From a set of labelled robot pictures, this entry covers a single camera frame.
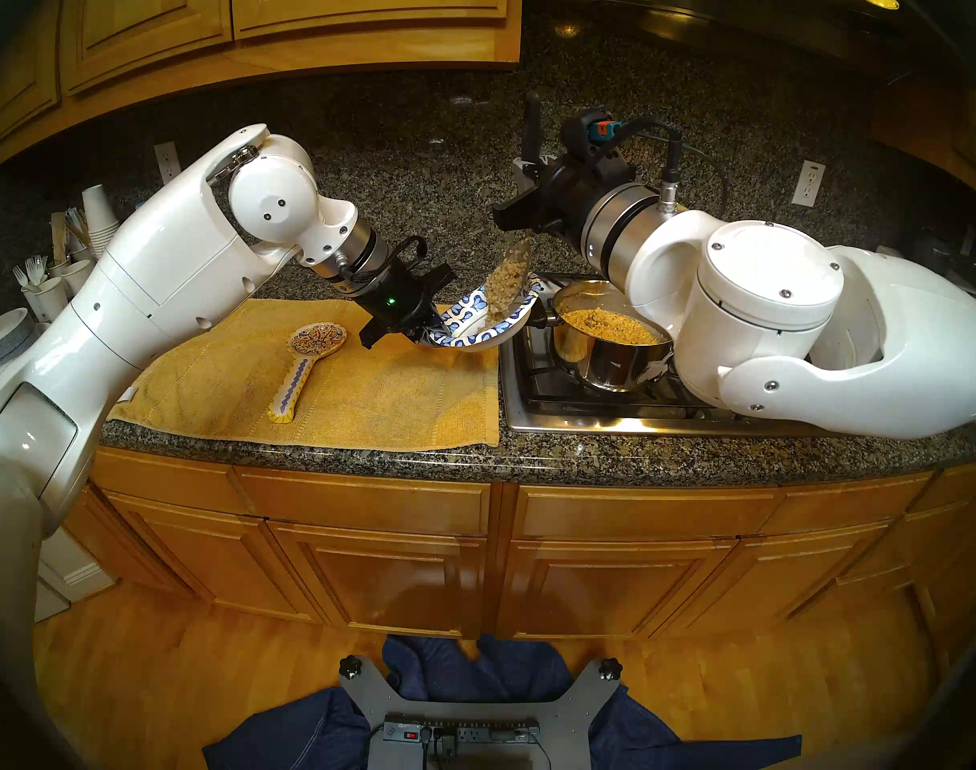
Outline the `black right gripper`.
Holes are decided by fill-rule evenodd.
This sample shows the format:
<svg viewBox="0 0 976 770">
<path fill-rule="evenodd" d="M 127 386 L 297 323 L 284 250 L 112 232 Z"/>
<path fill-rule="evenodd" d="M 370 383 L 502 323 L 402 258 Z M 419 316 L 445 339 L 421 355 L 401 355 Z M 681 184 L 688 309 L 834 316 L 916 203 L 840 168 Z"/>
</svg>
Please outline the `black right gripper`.
<svg viewBox="0 0 976 770">
<path fill-rule="evenodd" d="M 604 109 L 585 109 L 566 119 L 560 130 L 565 153 L 537 161 L 515 158 L 519 193 L 492 205 L 495 226 L 502 231 L 529 229 L 562 239 L 580 251 L 589 213 L 607 194 L 634 180 L 633 169 L 617 149 L 604 152 L 616 130 Z"/>
</svg>

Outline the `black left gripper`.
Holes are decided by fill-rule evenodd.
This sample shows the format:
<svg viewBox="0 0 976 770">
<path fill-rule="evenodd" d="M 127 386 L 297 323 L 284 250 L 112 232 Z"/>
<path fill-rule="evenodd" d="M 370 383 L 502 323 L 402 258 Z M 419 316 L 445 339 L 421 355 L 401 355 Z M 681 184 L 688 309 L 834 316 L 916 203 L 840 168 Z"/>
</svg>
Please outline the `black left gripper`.
<svg viewBox="0 0 976 770">
<path fill-rule="evenodd" d="M 365 290 L 353 297 L 370 320 L 359 331 L 365 349 L 390 334 L 400 334 L 414 343 L 440 347 L 444 324 L 456 322 L 452 306 L 435 305 L 438 292 L 456 280 L 449 265 L 438 265 L 414 275 L 404 265 L 391 265 Z"/>
</svg>

